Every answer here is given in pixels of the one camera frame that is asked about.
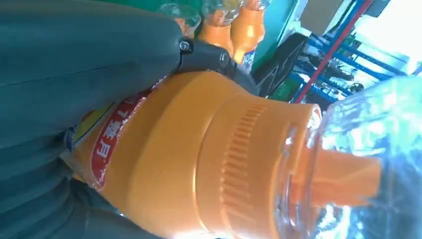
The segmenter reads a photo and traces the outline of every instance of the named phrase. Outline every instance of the plastic bottle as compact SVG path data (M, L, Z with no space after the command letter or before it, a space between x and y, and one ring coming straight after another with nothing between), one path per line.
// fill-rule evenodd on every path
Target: plastic bottle
M183 34L190 38L195 36L195 30L201 23L201 16L199 13L187 5L166 3L160 6L158 12L174 18L179 24Z
M198 39L226 49L233 56L233 42L230 38L231 23L239 14L237 0L204 0L205 16Z
M271 0L244 0L232 24L233 58L248 72L252 70L256 47L264 39L264 13L270 3Z
M373 87L321 121L316 105L252 96L218 73L177 74L105 109L82 138L68 134L64 158L164 238L291 239L362 225L378 233L403 197L420 201L417 188L392 187L420 165L420 104L404 103L421 102L421 84Z

